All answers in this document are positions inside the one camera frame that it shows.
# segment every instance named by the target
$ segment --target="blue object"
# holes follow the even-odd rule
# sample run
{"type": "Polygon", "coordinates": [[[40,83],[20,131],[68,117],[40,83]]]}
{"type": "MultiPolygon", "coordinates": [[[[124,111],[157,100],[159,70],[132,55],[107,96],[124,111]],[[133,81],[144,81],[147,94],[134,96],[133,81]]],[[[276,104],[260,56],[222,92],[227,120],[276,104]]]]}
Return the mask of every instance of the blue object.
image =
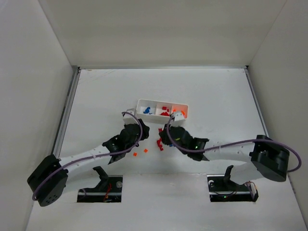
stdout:
{"type": "Polygon", "coordinates": [[[147,107],[143,113],[148,114],[150,112],[150,109],[151,109],[150,107],[147,107]]]}

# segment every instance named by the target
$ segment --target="white wall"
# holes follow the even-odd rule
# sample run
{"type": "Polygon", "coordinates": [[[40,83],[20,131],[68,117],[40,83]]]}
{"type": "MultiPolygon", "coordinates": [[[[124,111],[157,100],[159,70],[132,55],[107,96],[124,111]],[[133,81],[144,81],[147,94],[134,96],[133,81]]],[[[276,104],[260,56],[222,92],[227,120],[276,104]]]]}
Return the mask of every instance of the white wall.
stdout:
{"type": "Polygon", "coordinates": [[[50,153],[72,76],[37,0],[0,0],[0,230],[25,228],[27,177],[50,153]]]}
{"type": "Polygon", "coordinates": [[[39,0],[71,64],[249,64],[286,0],[39,0]]]}
{"type": "MultiPolygon", "coordinates": [[[[303,160],[291,173],[308,222],[308,1],[288,0],[254,57],[249,72],[272,138],[294,147],[303,160]]],[[[296,166],[291,158],[289,167],[296,166]]]]}

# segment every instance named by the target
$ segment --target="red block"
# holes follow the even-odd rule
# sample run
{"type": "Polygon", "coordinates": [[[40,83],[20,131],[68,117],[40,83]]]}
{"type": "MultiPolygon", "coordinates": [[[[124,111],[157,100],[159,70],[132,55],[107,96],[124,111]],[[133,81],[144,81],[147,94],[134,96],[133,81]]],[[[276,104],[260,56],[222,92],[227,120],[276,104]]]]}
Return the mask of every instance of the red block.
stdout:
{"type": "Polygon", "coordinates": [[[168,112],[162,112],[160,115],[161,116],[169,116],[168,112]]]}
{"type": "Polygon", "coordinates": [[[164,149],[163,149],[163,145],[161,144],[161,142],[162,142],[161,138],[160,138],[159,140],[156,141],[157,146],[159,147],[159,149],[160,149],[161,151],[163,151],[164,149]]]}

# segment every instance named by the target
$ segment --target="black clamp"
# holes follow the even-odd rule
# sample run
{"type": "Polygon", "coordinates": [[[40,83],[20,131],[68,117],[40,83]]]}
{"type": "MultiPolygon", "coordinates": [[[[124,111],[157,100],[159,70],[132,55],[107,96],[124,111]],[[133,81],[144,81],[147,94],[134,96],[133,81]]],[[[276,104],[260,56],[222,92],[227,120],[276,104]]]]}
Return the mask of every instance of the black clamp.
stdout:
{"type": "MultiPolygon", "coordinates": [[[[209,139],[202,138],[193,138],[188,131],[183,127],[170,127],[169,133],[173,141],[182,148],[189,150],[202,150],[205,147],[206,142],[209,139]]],[[[171,141],[167,135],[167,124],[165,124],[164,130],[159,133],[160,138],[162,139],[163,144],[171,145],[171,141]]],[[[209,161],[204,155],[204,152],[199,153],[190,153],[183,150],[180,150],[181,153],[187,155],[189,158],[195,161],[209,161]]]]}
{"type": "MultiPolygon", "coordinates": [[[[44,158],[27,179],[27,183],[32,192],[34,192],[51,173],[61,168],[59,161],[60,160],[54,155],[49,155],[44,158]]],[[[65,188],[68,177],[67,173],[68,171],[66,169],[60,170],[41,187],[36,195],[36,199],[41,207],[48,206],[59,199],[65,188]]]]}
{"type": "MultiPolygon", "coordinates": [[[[257,135],[257,139],[272,140],[264,135],[257,135]]],[[[277,182],[286,181],[290,156],[287,149],[277,144],[256,141],[249,156],[263,177],[277,182]]]]}
{"type": "MultiPolygon", "coordinates": [[[[144,124],[142,119],[138,119],[142,126],[142,137],[141,141],[149,137],[150,128],[144,124]]],[[[110,140],[103,143],[103,147],[106,147],[111,153],[123,151],[133,146],[140,136],[140,127],[138,124],[127,124],[124,125],[124,129],[119,135],[112,137],[110,140]]],[[[124,158],[126,153],[112,155],[108,164],[114,163],[124,158]]]]}

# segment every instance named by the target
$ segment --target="small red piece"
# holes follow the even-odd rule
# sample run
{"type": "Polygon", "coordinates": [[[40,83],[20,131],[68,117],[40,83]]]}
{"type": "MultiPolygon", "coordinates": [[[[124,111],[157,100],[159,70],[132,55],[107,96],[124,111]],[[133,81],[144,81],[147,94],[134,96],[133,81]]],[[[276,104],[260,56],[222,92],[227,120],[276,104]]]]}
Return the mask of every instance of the small red piece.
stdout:
{"type": "Polygon", "coordinates": [[[169,116],[168,112],[162,112],[160,115],[161,116],[169,116]]]}

